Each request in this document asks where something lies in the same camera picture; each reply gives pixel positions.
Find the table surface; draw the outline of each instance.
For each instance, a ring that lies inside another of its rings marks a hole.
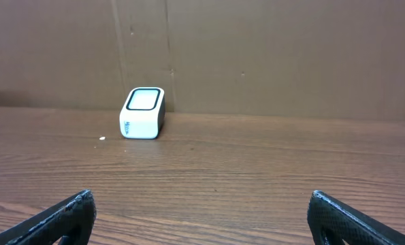
[[[405,233],[405,122],[0,108],[0,232],[82,189],[91,244],[311,244],[320,189]]]

